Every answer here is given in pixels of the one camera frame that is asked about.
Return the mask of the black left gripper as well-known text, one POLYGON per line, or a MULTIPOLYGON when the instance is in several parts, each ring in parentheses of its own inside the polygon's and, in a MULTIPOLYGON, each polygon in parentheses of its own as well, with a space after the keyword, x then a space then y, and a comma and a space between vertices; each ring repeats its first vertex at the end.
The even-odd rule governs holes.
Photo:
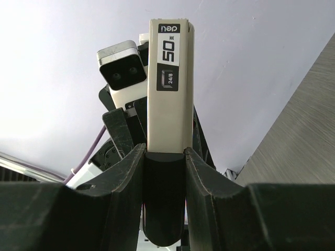
MULTIPOLYGON (((88 162, 105 171, 125 158, 137 144, 146 143, 147 98, 131 101, 125 108, 116 108, 107 86, 98 96, 107 109, 102 121, 109 139, 88 162)), ((216 169, 195 107, 193 114, 193 149, 207 165, 216 169)))

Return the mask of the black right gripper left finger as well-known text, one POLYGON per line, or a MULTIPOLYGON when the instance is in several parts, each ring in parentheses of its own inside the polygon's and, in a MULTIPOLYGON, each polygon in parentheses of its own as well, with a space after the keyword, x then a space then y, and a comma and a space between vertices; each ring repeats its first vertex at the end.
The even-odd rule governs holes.
POLYGON ((146 146, 71 189, 1 183, 1 250, 135 250, 146 146))

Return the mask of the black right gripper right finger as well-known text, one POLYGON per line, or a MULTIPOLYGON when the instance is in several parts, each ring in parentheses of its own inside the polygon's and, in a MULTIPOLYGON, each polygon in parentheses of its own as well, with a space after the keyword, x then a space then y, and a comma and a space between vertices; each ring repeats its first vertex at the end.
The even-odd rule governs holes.
POLYGON ((243 187, 185 154, 191 250, 334 250, 334 185, 243 187))

